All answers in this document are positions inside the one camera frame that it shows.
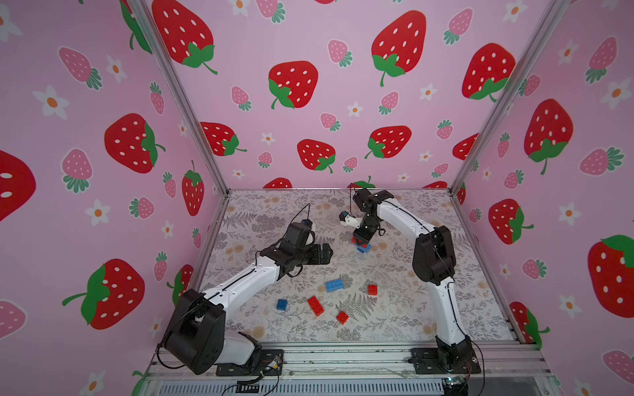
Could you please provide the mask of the dark blue 2x2 brick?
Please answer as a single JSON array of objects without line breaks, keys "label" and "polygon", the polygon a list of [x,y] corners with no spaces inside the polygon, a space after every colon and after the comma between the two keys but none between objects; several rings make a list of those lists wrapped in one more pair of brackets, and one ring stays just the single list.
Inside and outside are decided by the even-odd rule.
[{"label": "dark blue 2x2 brick", "polygon": [[363,246],[358,246],[357,250],[358,252],[366,253],[366,252],[370,252],[371,248],[372,248],[371,244],[367,244]]}]

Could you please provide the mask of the light blue 2x4 brick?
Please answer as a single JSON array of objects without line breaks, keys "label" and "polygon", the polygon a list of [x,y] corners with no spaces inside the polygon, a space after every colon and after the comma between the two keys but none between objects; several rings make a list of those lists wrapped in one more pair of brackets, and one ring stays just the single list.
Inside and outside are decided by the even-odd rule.
[{"label": "light blue 2x4 brick", "polygon": [[335,292],[337,290],[343,290],[345,285],[342,279],[330,280],[325,283],[325,290],[327,293]]}]

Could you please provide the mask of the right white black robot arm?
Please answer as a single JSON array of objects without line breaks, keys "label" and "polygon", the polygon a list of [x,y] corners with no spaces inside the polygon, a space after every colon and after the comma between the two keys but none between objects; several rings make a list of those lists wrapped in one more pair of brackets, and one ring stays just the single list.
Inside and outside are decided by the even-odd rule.
[{"label": "right white black robot arm", "polygon": [[435,227],[412,214],[389,191],[372,192],[361,189],[352,201],[363,212],[358,219],[341,213],[340,223],[354,228],[352,242],[359,247],[370,244],[372,237],[388,223],[414,244],[412,268],[424,282],[437,321],[436,343],[439,366],[453,371],[473,353],[472,340],[462,328],[455,293],[456,255],[452,234],[445,227]]}]

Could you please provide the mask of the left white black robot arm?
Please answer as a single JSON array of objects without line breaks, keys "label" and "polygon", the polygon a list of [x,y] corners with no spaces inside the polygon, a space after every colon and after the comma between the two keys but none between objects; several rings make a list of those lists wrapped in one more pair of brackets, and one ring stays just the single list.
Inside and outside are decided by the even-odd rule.
[{"label": "left white black robot arm", "polygon": [[224,376],[254,376],[264,364],[255,338],[226,331],[226,321],[257,293],[282,280],[298,276],[306,266],[330,263],[334,251],[329,244],[315,242],[315,227],[304,219],[293,222],[272,245],[256,252],[246,269],[204,291],[187,290],[179,298],[167,330],[156,348],[160,359],[168,351],[182,367],[201,375],[218,367]]}]

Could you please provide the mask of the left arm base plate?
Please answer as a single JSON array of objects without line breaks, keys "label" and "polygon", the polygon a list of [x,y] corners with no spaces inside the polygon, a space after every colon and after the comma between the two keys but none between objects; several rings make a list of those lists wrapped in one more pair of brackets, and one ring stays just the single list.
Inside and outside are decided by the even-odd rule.
[{"label": "left arm base plate", "polygon": [[217,364],[216,375],[219,377],[257,377],[263,373],[265,377],[275,377],[282,372],[283,361],[283,349],[256,350],[243,365]]}]

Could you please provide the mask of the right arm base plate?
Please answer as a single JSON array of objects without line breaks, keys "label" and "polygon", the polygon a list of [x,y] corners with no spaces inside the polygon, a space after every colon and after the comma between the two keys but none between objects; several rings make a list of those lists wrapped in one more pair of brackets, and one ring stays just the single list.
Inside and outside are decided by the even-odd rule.
[{"label": "right arm base plate", "polygon": [[408,363],[414,366],[417,375],[468,375],[480,374],[482,369],[478,356],[469,351],[456,359],[443,356],[437,348],[413,348]]}]

